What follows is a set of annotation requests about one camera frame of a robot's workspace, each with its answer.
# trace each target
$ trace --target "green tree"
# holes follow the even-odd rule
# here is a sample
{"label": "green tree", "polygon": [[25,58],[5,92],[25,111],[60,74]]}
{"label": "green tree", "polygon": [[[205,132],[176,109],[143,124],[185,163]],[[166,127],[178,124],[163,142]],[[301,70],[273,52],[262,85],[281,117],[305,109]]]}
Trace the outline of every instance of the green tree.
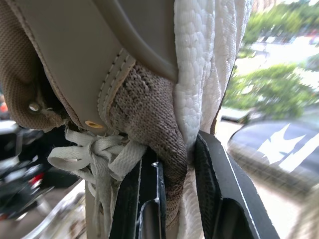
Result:
{"label": "green tree", "polygon": [[224,105],[243,110],[254,108],[277,119],[300,116],[303,108],[318,97],[309,86],[301,84],[295,68],[295,65],[280,64],[244,76],[234,74]]}
{"label": "green tree", "polygon": [[319,29],[319,4],[309,6],[308,1],[279,4],[268,12],[252,14],[243,38],[251,45],[260,35],[291,38],[301,30]]}

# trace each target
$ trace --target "leather overlay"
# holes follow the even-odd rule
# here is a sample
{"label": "leather overlay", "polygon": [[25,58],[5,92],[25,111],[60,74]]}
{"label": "leather overlay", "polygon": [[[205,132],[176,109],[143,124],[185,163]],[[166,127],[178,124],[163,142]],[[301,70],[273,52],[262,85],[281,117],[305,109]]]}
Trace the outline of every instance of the leather overlay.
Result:
{"label": "leather overlay", "polygon": [[122,48],[114,58],[112,65],[102,82],[98,95],[97,107],[101,120],[103,120],[103,122],[108,126],[110,126],[110,123],[106,117],[107,112],[110,111],[110,107],[117,90],[134,64],[135,59],[130,56],[124,48]]}
{"label": "leather overlay", "polygon": [[[94,134],[105,134],[108,128],[99,116],[97,101],[101,85],[123,47],[95,4],[90,0],[7,1],[72,121]],[[87,120],[103,128],[89,127]]]}

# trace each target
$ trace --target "gray knit fabric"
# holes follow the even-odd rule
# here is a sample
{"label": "gray knit fabric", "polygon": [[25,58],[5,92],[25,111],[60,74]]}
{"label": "gray knit fabric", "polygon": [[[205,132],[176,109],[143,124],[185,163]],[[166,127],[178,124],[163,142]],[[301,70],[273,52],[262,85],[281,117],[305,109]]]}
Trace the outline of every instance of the gray knit fabric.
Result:
{"label": "gray knit fabric", "polygon": [[166,228],[177,220],[186,176],[186,149],[172,103],[173,84],[141,65],[130,71],[105,116],[113,128],[150,146],[163,162]]}

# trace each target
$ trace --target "white decal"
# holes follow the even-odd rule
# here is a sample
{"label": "white decal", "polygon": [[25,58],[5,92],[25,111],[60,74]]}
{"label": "white decal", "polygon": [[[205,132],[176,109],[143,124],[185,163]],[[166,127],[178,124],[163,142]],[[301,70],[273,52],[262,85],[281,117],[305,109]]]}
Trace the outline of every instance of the white decal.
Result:
{"label": "white decal", "polygon": [[296,153],[290,154],[279,166],[287,172],[294,171],[319,146],[319,133]]}
{"label": "white decal", "polygon": [[270,141],[267,139],[257,150],[263,153],[264,157],[267,157],[270,164],[282,160],[285,157],[282,153],[290,153],[296,144],[305,137],[305,135],[303,135],[293,139],[284,139],[285,132],[289,125],[290,124],[283,127],[280,131],[273,133],[270,137]]}

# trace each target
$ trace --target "eyelet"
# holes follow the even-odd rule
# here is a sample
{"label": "eyelet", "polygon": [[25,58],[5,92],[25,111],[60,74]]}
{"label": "eyelet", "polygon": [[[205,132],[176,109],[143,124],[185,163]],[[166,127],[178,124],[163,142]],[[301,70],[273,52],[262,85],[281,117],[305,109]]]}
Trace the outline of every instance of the eyelet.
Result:
{"label": "eyelet", "polygon": [[103,128],[103,126],[97,124],[97,123],[94,123],[92,121],[85,121],[85,124],[88,126],[88,127],[91,127],[91,128]]}

